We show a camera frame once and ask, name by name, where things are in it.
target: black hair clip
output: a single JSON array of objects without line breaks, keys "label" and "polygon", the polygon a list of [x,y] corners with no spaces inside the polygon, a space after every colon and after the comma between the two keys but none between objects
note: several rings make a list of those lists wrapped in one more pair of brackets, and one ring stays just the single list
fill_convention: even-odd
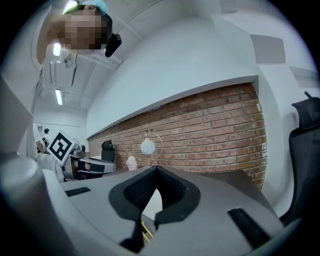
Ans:
[{"label": "black hair clip", "polygon": [[104,47],[104,55],[106,57],[111,57],[112,54],[114,54],[114,52],[121,45],[121,43],[122,43],[121,36],[119,34],[112,33],[110,41]]}]

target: black slot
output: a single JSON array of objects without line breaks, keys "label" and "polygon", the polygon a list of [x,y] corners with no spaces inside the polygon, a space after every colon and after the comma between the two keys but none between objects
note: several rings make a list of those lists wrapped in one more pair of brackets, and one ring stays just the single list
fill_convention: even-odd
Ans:
[{"label": "black slot", "polygon": [[270,239],[243,209],[232,209],[228,211],[228,214],[254,249],[262,246]]},{"label": "black slot", "polygon": [[86,192],[89,192],[91,191],[88,187],[80,187],[80,188],[76,188],[76,189],[71,189],[71,190],[68,190],[66,191],[66,195],[68,197],[72,197],[72,196],[76,196],[76,195],[79,195],[79,194],[82,194],[82,193],[86,193]]}]

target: black office chair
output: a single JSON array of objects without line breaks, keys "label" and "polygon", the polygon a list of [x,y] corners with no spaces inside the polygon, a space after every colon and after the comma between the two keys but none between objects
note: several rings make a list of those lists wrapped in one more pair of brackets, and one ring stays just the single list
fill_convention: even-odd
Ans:
[{"label": "black office chair", "polygon": [[101,148],[101,159],[113,163],[115,160],[116,150],[114,149],[111,140],[106,140],[102,143]]},{"label": "black office chair", "polygon": [[320,98],[292,104],[299,115],[299,128],[289,136],[294,191],[289,210],[280,217],[285,225],[303,215],[303,210],[320,173]]}]

